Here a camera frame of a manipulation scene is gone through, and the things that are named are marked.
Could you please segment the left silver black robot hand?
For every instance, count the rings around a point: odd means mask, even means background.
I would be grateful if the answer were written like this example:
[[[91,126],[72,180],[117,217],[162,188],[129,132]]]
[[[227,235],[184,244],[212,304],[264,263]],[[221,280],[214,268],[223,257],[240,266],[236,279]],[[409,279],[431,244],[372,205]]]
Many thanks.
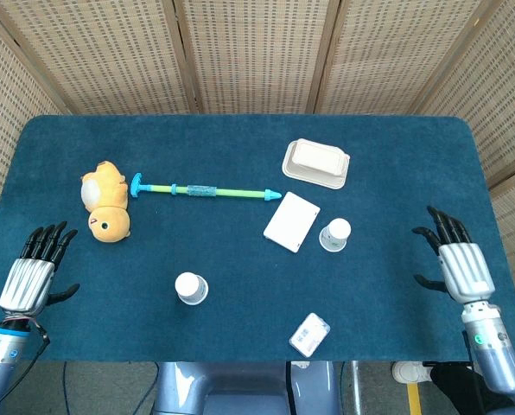
[[[58,293],[50,291],[54,274],[77,235],[62,231],[67,223],[36,228],[26,239],[19,258],[10,268],[0,296],[0,308],[8,319],[38,316],[46,307],[62,303],[79,290],[78,284]]]

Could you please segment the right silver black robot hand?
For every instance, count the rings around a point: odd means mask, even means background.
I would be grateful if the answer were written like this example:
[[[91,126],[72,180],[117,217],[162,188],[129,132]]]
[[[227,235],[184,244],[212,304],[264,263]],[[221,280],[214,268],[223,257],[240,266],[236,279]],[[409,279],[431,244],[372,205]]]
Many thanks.
[[[427,211],[436,229],[415,227],[412,232],[423,236],[435,253],[443,280],[416,274],[415,281],[427,290],[448,294],[460,304],[488,300],[495,287],[480,247],[472,241],[461,221],[432,206]]]

